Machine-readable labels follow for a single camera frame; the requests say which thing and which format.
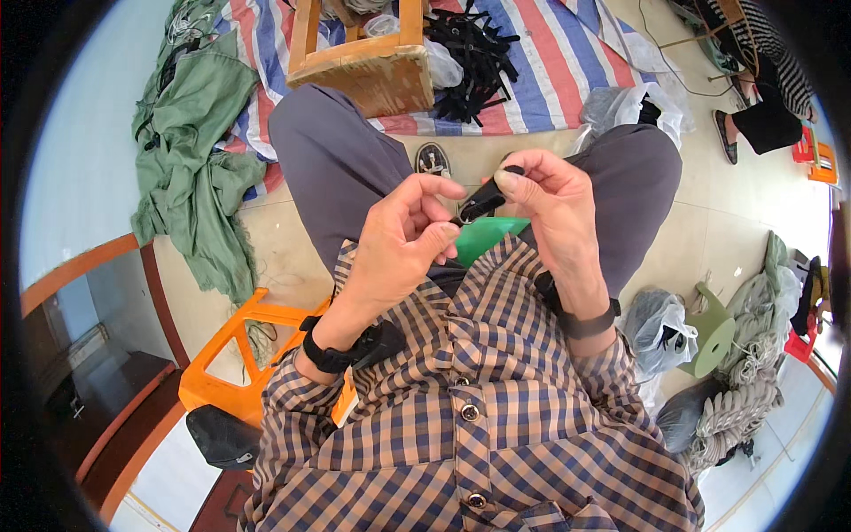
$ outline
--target black wrist strap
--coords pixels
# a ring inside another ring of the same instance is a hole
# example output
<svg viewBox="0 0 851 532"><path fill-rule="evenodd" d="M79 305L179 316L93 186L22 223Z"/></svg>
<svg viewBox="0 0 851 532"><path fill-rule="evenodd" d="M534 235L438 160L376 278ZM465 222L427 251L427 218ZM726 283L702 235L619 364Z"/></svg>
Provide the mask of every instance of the black wrist strap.
<svg viewBox="0 0 851 532"><path fill-rule="evenodd" d="M313 328L319 323L321 316L308 316L301 322L299 330L305 331L305 339L301 342L301 347L305 351L305 355L317 366L319 371L323 373L343 373L346 369L363 356L358 352L357 343L351 350L342 352L336 349L320 349L313 341Z"/></svg>
<svg viewBox="0 0 851 532"><path fill-rule="evenodd" d="M354 369L366 368L392 357L405 347L404 335L393 323L383 320L378 325L367 327L349 351L320 349L313 341L313 328L320 317L306 317L299 330L307 333L301 342L305 355L324 373L342 373L349 366Z"/></svg>
<svg viewBox="0 0 851 532"><path fill-rule="evenodd" d="M558 297L556 284L549 272L540 274L535 279L534 284L535 288L544 296L546 305L556 315L558 325L562 328L564 334L574 340L599 335L611 327L614 319L620 316L620 302L614 298L609 298L608 310L602 316L580 320L574 314L569 314L562 309L562 301Z"/></svg>
<svg viewBox="0 0 851 532"><path fill-rule="evenodd" d="M620 303L616 299L609 298L608 310L602 316L592 319L580 320L574 314L569 314L564 310L556 312L556 316L564 334L575 340L581 340L599 335L611 327L614 318L620 316Z"/></svg>

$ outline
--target pile of black straps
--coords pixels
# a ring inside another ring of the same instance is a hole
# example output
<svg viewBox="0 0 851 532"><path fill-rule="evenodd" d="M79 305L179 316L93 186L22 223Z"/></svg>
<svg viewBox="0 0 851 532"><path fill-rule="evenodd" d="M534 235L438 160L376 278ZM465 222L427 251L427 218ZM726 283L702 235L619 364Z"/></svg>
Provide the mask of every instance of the pile of black straps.
<svg viewBox="0 0 851 532"><path fill-rule="evenodd" d="M463 123L474 121L481 127L477 115L482 109L511 99L500 72L505 72L512 83L517 81L517 69L507 54L511 43L520 37L500 36L502 27L490 25L492 18L488 11L471 14L472 6L473 0L467 0L464 13L433 9L436 19L425 17L429 26L423 32L434 43L445 46L464 69L461 83L445 89L443 97L435 103L437 117ZM477 21L482 19L484 24L480 26ZM491 100L500 89L505 97Z"/></svg>

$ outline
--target sneaker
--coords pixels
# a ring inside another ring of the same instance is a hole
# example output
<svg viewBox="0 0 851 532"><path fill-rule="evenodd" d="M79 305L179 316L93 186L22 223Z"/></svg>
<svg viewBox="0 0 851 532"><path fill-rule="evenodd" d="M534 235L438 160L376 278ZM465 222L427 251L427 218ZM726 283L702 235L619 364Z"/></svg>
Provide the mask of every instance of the sneaker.
<svg viewBox="0 0 851 532"><path fill-rule="evenodd" d="M715 129L718 131L718 137L721 139L721 146L724 148L724 155L730 164L736 164L739 161L738 142L730 144L727 142L727 127L724 125L724 118L727 113L718 109L712 111L712 119L715 122Z"/></svg>
<svg viewBox="0 0 851 532"><path fill-rule="evenodd" d="M415 162L414 170L417 174L441 175L447 179L452 177L449 169L449 157L446 157L446 152L434 142L420 146Z"/></svg>

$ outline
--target gray trousers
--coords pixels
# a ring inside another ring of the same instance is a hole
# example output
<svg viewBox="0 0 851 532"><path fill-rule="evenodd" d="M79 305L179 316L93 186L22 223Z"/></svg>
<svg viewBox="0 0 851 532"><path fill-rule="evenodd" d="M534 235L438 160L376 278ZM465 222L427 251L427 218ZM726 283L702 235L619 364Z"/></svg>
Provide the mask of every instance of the gray trousers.
<svg viewBox="0 0 851 532"><path fill-rule="evenodd" d="M360 237L369 207L414 172L405 148L344 94L310 84L278 103L269 132L301 221L333 272L343 241ZM600 265L617 298L671 210L683 161L668 136L647 124L610 129L567 161L591 177ZM534 245L531 227L520 238ZM453 262L429 271L451 295L463 275Z"/></svg>

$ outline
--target fingernail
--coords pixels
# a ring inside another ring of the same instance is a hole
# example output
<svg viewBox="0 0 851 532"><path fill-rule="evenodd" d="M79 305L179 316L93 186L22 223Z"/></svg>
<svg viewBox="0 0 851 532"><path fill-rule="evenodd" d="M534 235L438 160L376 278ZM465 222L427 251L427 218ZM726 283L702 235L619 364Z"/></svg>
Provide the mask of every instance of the fingernail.
<svg viewBox="0 0 851 532"><path fill-rule="evenodd" d="M443 234L455 240L461 234L461 230L455 224L446 223L443 224Z"/></svg>
<svg viewBox="0 0 851 532"><path fill-rule="evenodd" d="M494 172L494 181L502 192L514 192L517 189L517 175L505 170Z"/></svg>

